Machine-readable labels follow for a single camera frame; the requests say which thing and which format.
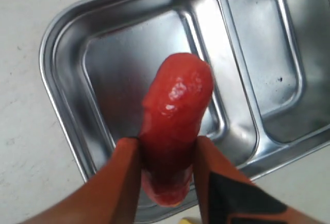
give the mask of red object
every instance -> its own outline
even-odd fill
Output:
[[[143,100],[142,187],[161,206],[178,205],[189,191],[193,145],[212,92],[206,62],[193,54],[173,54]]]

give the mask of stainless steel tray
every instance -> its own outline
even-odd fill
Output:
[[[162,60],[192,52],[216,79],[201,134],[256,179],[330,140],[329,0],[84,0],[42,40],[40,68],[85,180],[123,136]],[[141,192],[136,222],[165,209]]]

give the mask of white table surface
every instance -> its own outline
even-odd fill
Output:
[[[38,65],[51,19],[78,0],[0,0],[0,223],[21,221],[83,180]],[[280,200],[330,223],[330,146],[257,180]],[[197,207],[160,223],[199,217]]]

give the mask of reflective metal surface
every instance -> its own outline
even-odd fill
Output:
[[[255,179],[329,144],[329,0],[84,0],[50,24],[42,78],[85,180],[123,136],[170,54],[192,52],[216,79],[201,134]],[[165,209],[141,192],[136,222]]]

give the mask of yellow object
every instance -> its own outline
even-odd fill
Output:
[[[191,221],[188,221],[187,219],[182,219],[179,224],[194,224]]]

